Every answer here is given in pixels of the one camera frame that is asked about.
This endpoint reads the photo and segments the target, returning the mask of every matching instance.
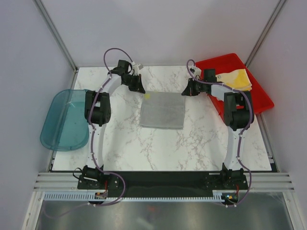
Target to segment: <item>white marble table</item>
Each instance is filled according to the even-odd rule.
[[[145,90],[182,92],[188,81],[184,66],[145,67],[141,71]],[[106,68],[80,68],[75,89],[98,90]],[[120,86],[111,96],[112,116],[107,124],[103,156],[106,170],[193,171],[220,170],[226,155],[227,128],[209,97],[202,93],[186,97],[183,130],[139,126],[142,94]],[[251,170],[271,170],[259,125],[255,119],[246,136],[243,163]],[[88,146],[57,152],[53,170],[82,168]]]

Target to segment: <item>red tray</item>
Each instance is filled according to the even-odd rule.
[[[236,69],[245,69],[248,78],[252,84],[251,98],[253,101],[254,113],[260,114],[265,110],[271,109],[274,107],[274,103],[263,90],[263,88],[256,81],[254,76],[246,68],[237,54],[227,54],[220,57],[211,58],[209,60],[196,62],[196,66],[201,70],[204,69],[215,69],[216,74],[220,73],[229,73]],[[214,104],[217,112],[223,119],[224,116],[224,102],[218,101],[215,97],[210,96],[212,103]]]

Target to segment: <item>gray towel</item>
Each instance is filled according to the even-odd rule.
[[[185,97],[178,92],[151,92],[143,95],[140,126],[183,129]]]

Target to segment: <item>metal bar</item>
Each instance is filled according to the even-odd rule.
[[[46,201],[101,201],[101,199],[95,196],[97,192],[45,192],[44,200]],[[107,197],[106,201],[112,201],[116,197]],[[151,202],[167,202],[177,201],[184,202],[224,202],[221,192],[213,192],[212,197],[124,197],[121,201],[151,201]]]
[[[267,24],[265,25],[263,31],[261,32],[261,35],[260,35],[260,37],[258,38],[258,41],[256,42],[256,44],[255,44],[253,50],[251,51],[251,53],[250,53],[250,55],[249,55],[249,57],[248,57],[248,59],[247,59],[247,61],[246,61],[246,63],[245,63],[245,65],[246,65],[247,68],[250,66],[250,64],[251,64],[251,62],[253,61],[255,55],[258,53],[258,51],[259,51],[261,45],[263,44],[265,38],[267,37],[269,31],[271,30],[271,28],[272,28],[274,22],[276,21],[278,15],[279,15],[280,12],[282,11],[282,9],[283,9],[283,7],[285,6],[285,4],[286,4],[287,1],[288,1],[288,0],[280,0],[280,1],[277,3],[277,5],[276,5],[276,7],[275,7],[275,9],[274,9],[274,11],[273,11],[273,13],[272,13],[272,15],[270,16],[270,19],[268,20],[268,22],[267,22]]]
[[[268,128],[267,128],[267,125],[265,123],[264,116],[263,116],[263,114],[260,114],[260,115],[256,115],[256,118],[257,118],[257,121],[258,121],[258,124],[259,124],[260,132],[261,132],[262,139],[263,139],[263,142],[264,142],[264,145],[265,145],[265,149],[267,150],[268,156],[269,156],[269,158],[273,157],[276,168],[277,168],[278,171],[280,171],[280,164],[279,164],[279,161],[278,161],[278,157],[276,157],[274,155],[274,150],[273,150],[273,147],[271,145],[271,139],[270,139],[270,136],[269,136],[269,133],[268,133]]]
[[[283,193],[294,230],[307,230],[304,214],[294,193]]]
[[[61,49],[61,51],[63,52],[65,58],[67,59],[67,61],[69,62],[70,66],[72,67],[72,69],[74,71],[77,70],[76,64],[73,61],[67,47],[65,46],[65,43],[63,42],[61,36],[59,35],[58,30],[56,29],[54,23],[52,22],[44,4],[42,3],[41,0],[33,0],[34,4],[37,6],[38,10],[40,11],[40,13],[42,14],[45,23],[48,26],[48,29],[50,30],[50,32],[52,33],[53,37],[55,38],[57,44],[59,45],[59,48]]]
[[[34,230],[44,199],[44,192],[33,192],[24,218],[22,230]]]
[[[78,73],[79,73],[79,69],[76,69],[76,70],[74,71],[73,78],[72,78],[72,81],[71,81],[71,87],[70,87],[71,90],[73,90],[74,87],[75,87],[75,83],[76,83],[76,81],[77,81]],[[54,150],[51,150],[51,151],[50,151],[50,154],[49,154],[49,163],[48,163],[48,165],[47,165],[46,172],[50,172],[50,171],[52,170],[53,162],[54,162],[54,160],[55,160],[56,154],[57,154],[57,151],[54,151]]]
[[[77,81],[78,73],[79,73],[79,68],[76,69],[76,71],[74,73],[74,76],[72,78],[71,90],[73,90],[75,88],[75,84],[76,84],[76,81]]]
[[[245,173],[247,182],[249,174]],[[68,172],[43,172],[36,179],[34,191],[85,191],[77,189],[78,180]],[[251,192],[294,192],[291,178],[281,172],[254,172],[252,173]]]

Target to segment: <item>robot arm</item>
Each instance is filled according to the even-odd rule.
[[[108,78],[103,82],[103,89],[99,93],[97,102],[95,104],[91,121],[95,129],[95,135],[90,138],[89,155],[87,158],[87,167],[95,169],[95,164],[92,159],[92,153],[94,153],[95,159],[99,167],[103,167],[103,140],[106,129],[106,124],[111,118],[111,105],[110,96],[112,93],[122,84],[127,85],[130,91],[145,93],[142,85],[141,74],[139,70],[142,69],[142,65],[131,65],[127,61],[119,60],[118,66],[111,70],[112,75],[108,74]],[[91,107],[94,102],[94,98],[97,92],[87,91],[85,98],[85,118],[88,119]],[[90,137],[92,136],[93,128],[89,125]]]
[[[192,67],[191,72],[194,76],[199,75],[201,70],[197,67]],[[217,83],[215,70],[205,69],[204,80],[206,82]],[[248,104],[245,98],[238,92],[223,87],[219,84],[203,84],[190,78],[188,86],[182,93],[185,96],[196,96],[201,92],[206,92],[209,95],[216,97],[218,100],[224,102],[224,123],[228,126],[228,145],[227,154],[223,163],[223,170],[229,171],[241,171],[241,165],[237,160],[238,144],[241,131],[246,127],[249,122],[249,113],[253,114],[253,111],[249,111]],[[248,97],[250,103],[252,103],[251,95],[249,91],[244,92]],[[244,146],[246,131],[241,135],[240,156],[242,156],[242,150]]]

